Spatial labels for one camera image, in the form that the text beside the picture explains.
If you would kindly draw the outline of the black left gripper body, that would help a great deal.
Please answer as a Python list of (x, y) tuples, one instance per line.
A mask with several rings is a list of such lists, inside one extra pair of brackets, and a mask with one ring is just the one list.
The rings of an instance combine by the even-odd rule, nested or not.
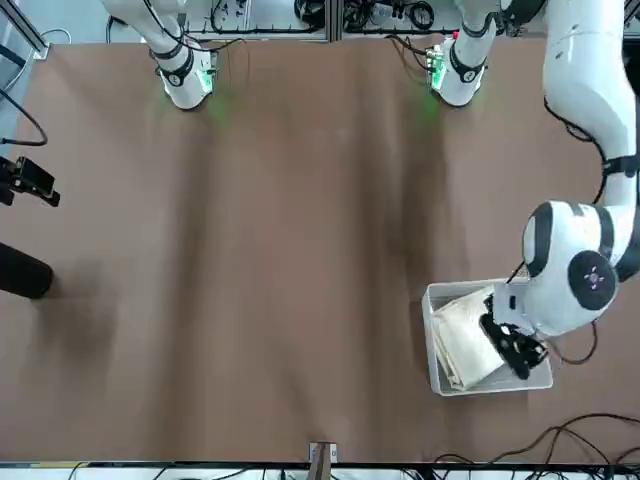
[(483, 300), (486, 311), (481, 315), (479, 323), (487, 337), (494, 345), (511, 345), (513, 343), (513, 325), (499, 323), (494, 313), (494, 295)]

